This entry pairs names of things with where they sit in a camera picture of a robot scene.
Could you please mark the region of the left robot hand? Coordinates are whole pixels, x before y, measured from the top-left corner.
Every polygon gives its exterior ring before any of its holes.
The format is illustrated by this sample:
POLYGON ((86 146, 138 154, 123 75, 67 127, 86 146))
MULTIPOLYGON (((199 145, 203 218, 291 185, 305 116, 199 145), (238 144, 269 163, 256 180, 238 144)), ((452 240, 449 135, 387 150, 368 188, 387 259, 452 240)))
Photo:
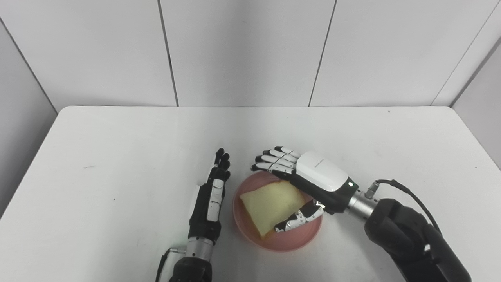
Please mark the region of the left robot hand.
POLYGON ((222 228, 220 211, 226 194, 225 185, 231 176, 230 165, 229 153, 219 148, 207 181, 199 187, 189 220, 189 238, 207 239, 212 245, 218 241, 222 228))

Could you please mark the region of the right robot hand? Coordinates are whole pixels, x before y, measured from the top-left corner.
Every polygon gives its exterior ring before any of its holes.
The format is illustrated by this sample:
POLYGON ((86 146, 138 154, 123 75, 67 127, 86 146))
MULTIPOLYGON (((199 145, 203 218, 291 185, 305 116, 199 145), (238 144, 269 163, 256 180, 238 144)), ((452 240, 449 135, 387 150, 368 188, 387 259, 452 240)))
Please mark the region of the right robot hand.
POLYGON ((359 191, 358 184, 345 171, 314 151, 301 154, 276 146, 258 155, 251 170, 272 173, 312 198, 286 220, 277 223, 274 226, 277 233, 310 223, 324 212, 344 213, 359 191))

